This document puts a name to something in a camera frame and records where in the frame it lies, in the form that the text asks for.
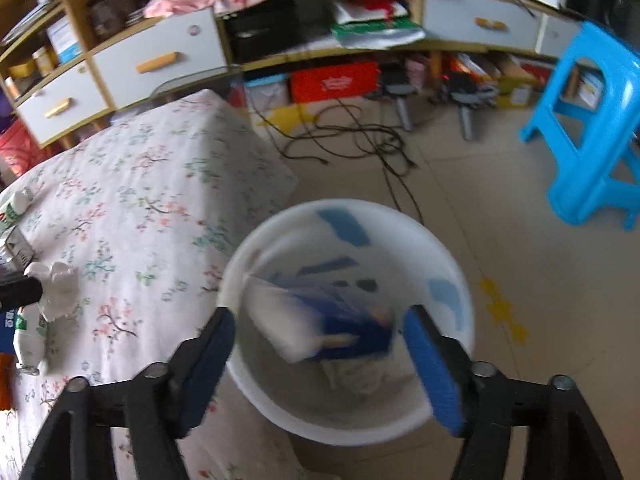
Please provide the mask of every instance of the white floral fabric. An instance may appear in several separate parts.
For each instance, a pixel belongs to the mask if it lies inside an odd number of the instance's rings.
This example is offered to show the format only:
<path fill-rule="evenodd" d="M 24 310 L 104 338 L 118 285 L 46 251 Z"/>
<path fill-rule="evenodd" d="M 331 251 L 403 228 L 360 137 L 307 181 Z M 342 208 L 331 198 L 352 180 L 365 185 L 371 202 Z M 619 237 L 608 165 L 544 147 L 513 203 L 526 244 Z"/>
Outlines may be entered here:
<path fill-rule="evenodd" d="M 39 377 L 14 377 L 0 412 L 0 478 L 18 478 L 70 378 L 128 380 L 165 361 L 212 315 L 223 269 L 240 241 L 276 212 L 292 173 L 244 118 L 202 91 L 108 128 L 20 177 L 35 192 L 20 229 L 44 264 L 78 268 L 73 315 L 49 325 Z M 121 479 L 135 478 L 125 430 L 113 430 Z M 298 480 L 284 431 L 228 376 L 206 418 L 180 442 L 192 478 Z"/>

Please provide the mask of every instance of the wooden drawer handle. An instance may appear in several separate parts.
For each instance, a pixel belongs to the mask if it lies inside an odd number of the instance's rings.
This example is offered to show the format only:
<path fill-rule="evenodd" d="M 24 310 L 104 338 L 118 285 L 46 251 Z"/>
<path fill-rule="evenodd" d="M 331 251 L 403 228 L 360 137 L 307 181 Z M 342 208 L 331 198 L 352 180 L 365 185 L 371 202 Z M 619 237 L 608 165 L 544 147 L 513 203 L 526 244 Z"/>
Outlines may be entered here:
<path fill-rule="evenodd" d="M 500 32 L 507 32 L 509 30 L 509 26 L 504 22 L 492 22 L 492 20 L 486 18 L 476 18 L 474 21 L 478 27 L 484 28 L 485 30 L 499 30 Z"/>
<path fill-rule="evenodd" d="M 149 61 L 145 61 L 144 63 L 140 63 L 136 67 L 136 72 L 139 74 L 143 74 L 146 72 L 153 72 L 153 70 L 160 70 L 165 66 L 169 66 L 176 61 L 178 61 L 179 52 L 169 52 L 168 54 L 164 54 L 164 56 L 156 57 L 150 59 Z"/>
<path fill-rule="evenodd" d="M 67 110 L 73 103 L 74 100 L 71 97 L 67 97 L 60 104 L 55 105 L 51 110 L 47 110 L 46 112 L 44 112 L 44 117 L 46 119 L 50 119 L 53 116 L 61 114 L 62 112 Z"/>

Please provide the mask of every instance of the drawer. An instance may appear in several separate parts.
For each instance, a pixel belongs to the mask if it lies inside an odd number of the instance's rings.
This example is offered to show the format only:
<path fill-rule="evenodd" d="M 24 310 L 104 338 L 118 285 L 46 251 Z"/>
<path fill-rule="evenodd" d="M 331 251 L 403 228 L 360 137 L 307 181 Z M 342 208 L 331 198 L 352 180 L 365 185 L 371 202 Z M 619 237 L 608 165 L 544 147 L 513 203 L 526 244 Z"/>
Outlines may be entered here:
<path fill-rule="evenodd" d="M 427 38 L 531 50 L 540 13 L 500 0 L 425 0 L 422 26 Z"/>
<path fill-rule="evenodd" d="M 561 20 L 545 14 L 542 16 L 536 52 L 542 56 L 562 57 L 581 28 L 582 24 L 579 22 Z"/>
<path fill-rule="evenodd" d="M 171 79 L 226 66 L 211 9 L 162 20 L 94 60 L 116 108 L 148 98 Z"/>
<path fill-rule="evenodd" d="M 18 112 L 33 137 L 44 146 L 108 107 L 83 61 L 29 97 L 18 106 Z"/>

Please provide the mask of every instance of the white plastic bottle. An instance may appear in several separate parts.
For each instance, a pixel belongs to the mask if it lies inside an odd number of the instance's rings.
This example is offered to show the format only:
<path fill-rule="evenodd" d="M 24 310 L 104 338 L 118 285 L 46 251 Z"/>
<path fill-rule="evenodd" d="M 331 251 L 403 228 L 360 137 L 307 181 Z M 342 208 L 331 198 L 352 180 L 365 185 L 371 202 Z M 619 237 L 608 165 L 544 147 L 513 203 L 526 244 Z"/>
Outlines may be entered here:
<path fill-rule="evenodd" d="M 33 193 L 31 189 L 25 187 L 23 190 L 16 191 L 9 200 L 0 205 L 0 233 L 15 224 L 17 219 L 27 211 L 32 201 Z"/>
<path fill-rule="evenodd" d="M 15 316 L 14 350 L 18 358 L 15 367 L 27 375 L 39 375 L 45 355 L 47 322 L 36 303 L 22 306 Z"/>

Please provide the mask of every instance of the blue plastic stool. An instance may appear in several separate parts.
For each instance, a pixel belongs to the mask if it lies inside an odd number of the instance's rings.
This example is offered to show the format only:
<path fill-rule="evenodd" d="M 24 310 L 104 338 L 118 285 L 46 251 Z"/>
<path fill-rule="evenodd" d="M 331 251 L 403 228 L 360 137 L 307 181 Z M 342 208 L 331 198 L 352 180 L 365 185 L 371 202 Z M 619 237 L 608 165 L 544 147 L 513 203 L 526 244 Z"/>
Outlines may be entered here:
<path fill-rule="evenodd" d="M 602 70 L 604 90 L 596 111 L 561 100 L 564 84 L 581 57 Z M 584 123 L 575 146 L 554 112 Z M 529 124 L 520 132 L 527 142 L 539 130 L 558 162 L 558 177 L 548 192 L 554 212 L 569 224 L 582 224 L 597 209 L 619 207 L 627 212 L 631 230 L 640 213 L 640 159 L 630 148 L 640 123 L 640 57 L 593 23 L 584 23 L 558 62 Z M 620 160 L 630 168 L 636 184 L 611 177 Z"/>

